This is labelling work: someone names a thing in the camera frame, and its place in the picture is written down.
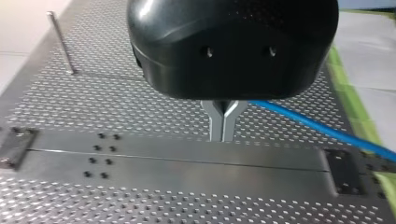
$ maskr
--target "hole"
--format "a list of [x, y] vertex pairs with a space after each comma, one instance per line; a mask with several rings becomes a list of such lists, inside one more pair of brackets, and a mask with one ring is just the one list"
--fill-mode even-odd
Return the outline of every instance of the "hole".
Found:
[[276, 48], [275, 47], [264, 47], [262, 49], [262, 56], [275, 57], [276, 56]]
[[209, 46], [203, 46], [201, 47], [201, 55], [206, 58], [211, 58], [213, 57], [213, 49]]

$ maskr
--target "blue pneumatic hose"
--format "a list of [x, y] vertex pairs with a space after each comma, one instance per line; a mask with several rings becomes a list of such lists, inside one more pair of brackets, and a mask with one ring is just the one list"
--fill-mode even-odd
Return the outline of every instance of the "blue pneumatic hose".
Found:
[[396, 152], [393, 152], [385, 147], [381, 147], [379, 145], [367, 142], [363, 139], [360, 139], [356, 136], [349, 135], [347, 133], [339, 132], [339, 131], [337, 131], [333, 128], [330, 128], [324, 124], [321, 124], [317, 121], [309, 119], [308, 117], [306, 117], [302, 114], [288, 110], [287, 108], [285, 108], [281, 105], [272, 104], [267, 101], [250, 101], [250, 102], [255, 105], [260, 105], [266, 109], [275, 111], [281, 115], [284, 115], [285, 117], [287, 117], [289, 119], [295, 119], [310, 128], [318, 130], [321, 133], [326, 133], [330, 137], [333, 137], [333, 138], [336, 138], [343, 142], [349, 143], [350, 145], [355, 146], [355, 147], [361, 147], [361, 148], [368, 149], [383, 158], [386, 158], [386, 159], [396, 162]]

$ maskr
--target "metal workpiece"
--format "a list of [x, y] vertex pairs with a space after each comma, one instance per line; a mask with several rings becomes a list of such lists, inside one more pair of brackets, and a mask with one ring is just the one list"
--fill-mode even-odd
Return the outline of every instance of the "metal workpiece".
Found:
[[201, 101], [201, 106], [209, 116], [209, 130], [211, 142], [222, 141], [224, 114], [218, 101]]
[[67, 46], [64, 42], [64, 36], [62, 34], [61, 27], [59, 26], [59, 23], [55, 17], [55, 13], [53, 11], [48, 11], [47, 17], [49, 18], [49, 22], [52, 25], [52, 28], [58, 38], [59, 46], [61, 47], [61, 53], [64, 56], [64, 62], [67, 67], [67, 73], [73, 75], [75, 73], [73, 64], [71, 63], [70, 56], [67, 51]]
[[0, 169], [17, 170], [36, 133], [34, 129], [11, 128], [0, 144]]
[[0, 221], [394, 223], [381, 200], [334, 197], [328, 174], [118, 158], [109, 179], [87, 178], [87, 155], [57, 154], [29, 153], [17, 176], [0, 177]]
[[247, 101], [232, 101], [224, 113], [222, 141], [231, 142], [235, 133], [236, 119], [248, 108]]

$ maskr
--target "screw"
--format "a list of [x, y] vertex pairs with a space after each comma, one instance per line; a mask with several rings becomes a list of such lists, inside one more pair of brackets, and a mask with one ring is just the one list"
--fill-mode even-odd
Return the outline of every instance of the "screw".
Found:
[[100, 176], [101, 176], [103, 179], [108, 179], [108, 174], [107, 174], [107, 173], [101, 173]]
[[89, 158], [90, 163], [96, 163], [96, 159], [95, 158]]
[[85, 176], [85, 177], [91, 177], [92, 174], [91, 174], [91, 172], [89, 172], [89, 171], [85, 171], [85, 172], [84, 172], [84, 176]]
[[107, 165], [113, 164], [113, 160], [111, 160], [111, 159], [105, 159], [105, 162]]

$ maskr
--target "vertical metal pin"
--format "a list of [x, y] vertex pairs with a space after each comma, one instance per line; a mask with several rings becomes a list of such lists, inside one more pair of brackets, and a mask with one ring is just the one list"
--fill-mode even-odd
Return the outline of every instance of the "vertical metal pin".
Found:
[[59, 40], [59, 44], [61, 46], [61, 52], [62, 52], [62, 55], [64, 56], [64, 61], [66, 62], [66, 66], [67, 66], [67, 73], [70, 75], [73, 75], [75, 73], [75, 70], [73, 68], [73, 65], [70, 62], [70, 56], [67, 53], [66, 44], [64, 43], [64, 37], [62, 36], [62, 32], [59, 27], [59, 23], [57, 22], [57, 20], [55, 18], [55, 13], [53, 11], [48, 11], [47, 16], [49, 18], [49, 21], [50, 21], [53, 29], [55, 30], [58, 40]]

